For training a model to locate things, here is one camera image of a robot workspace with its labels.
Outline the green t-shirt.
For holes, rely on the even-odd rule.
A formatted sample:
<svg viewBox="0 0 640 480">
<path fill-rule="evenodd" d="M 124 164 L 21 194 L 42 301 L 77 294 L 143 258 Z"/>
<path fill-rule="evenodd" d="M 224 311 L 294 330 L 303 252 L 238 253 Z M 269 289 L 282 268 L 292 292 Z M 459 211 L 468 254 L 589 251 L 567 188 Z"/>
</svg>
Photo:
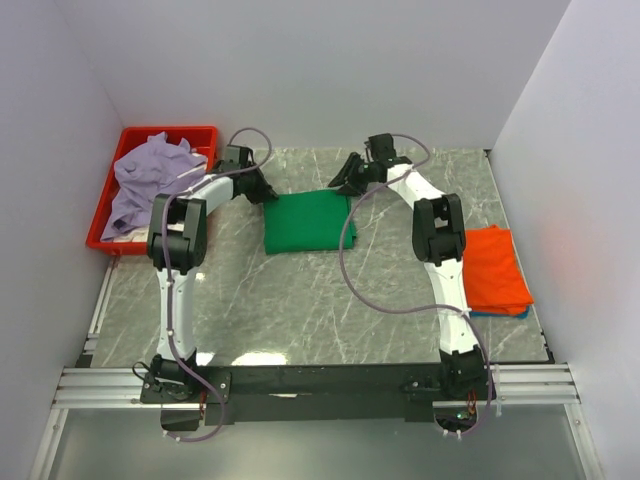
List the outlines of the green t-shirt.
<svg viewBox="0 0 640 480">
<path fill-rule="evenodd" d="M 350 198 L 333 190 L 280 195 L 263 204 L 265 253 L 337 251 L 350 212 Z"/>
</svg>

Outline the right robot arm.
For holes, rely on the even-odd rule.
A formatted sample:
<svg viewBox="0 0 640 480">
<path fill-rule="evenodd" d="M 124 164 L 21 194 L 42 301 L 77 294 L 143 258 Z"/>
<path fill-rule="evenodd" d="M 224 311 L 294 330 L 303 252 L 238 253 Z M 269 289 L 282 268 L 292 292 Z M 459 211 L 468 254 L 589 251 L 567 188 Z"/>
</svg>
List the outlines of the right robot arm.
<svg viewBox="0 0 640 480">
<path fill-rule="evenodd" d="M 390 309 L 373 304 L 360 294 L 344 264 L 344 247 L 338 247 L 343 279 L 352 294 L 370 308 L 393 315 L 433 310 L 439 321 L 439 389 L 460 399 L 492 380 L 489 355 L 470 319 L 463 282 L 466 231 L 458 195 L 445 193 L 420 172 L 426 162 L 412 162 L 394 144 L 398 136 L 377 134 L 365 141 L 363 155 L 353 152 L 329 187 L 337 194 L 358 199 L 345 220 L 339 242 L 364 200 L 381 189 L 397 194 L 412 212 L 411 244 L 431 282 L 435 303 L 422 307 Z"/>
</svg>

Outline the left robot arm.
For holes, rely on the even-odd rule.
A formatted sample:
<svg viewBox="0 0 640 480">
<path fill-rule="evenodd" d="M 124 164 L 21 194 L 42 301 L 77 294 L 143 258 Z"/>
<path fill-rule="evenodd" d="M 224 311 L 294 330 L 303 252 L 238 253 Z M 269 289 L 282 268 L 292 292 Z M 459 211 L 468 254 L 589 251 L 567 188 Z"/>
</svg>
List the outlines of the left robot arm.
<svg viewBox="0 0 640 480">
<path fill-rule="evenodd" d="M 239 196 L 252 204 L 277 200 L 261 166 L 251 148 L 229 144 L 202 178 L 177 193 L 155 197 L 147 256 L 160 288 L 160 336 L 145 376 L 148 391 L 186 402 L 206 387 L 197 372 L 193 289 L 207 253 L 207 219 Z"/>
</svg>

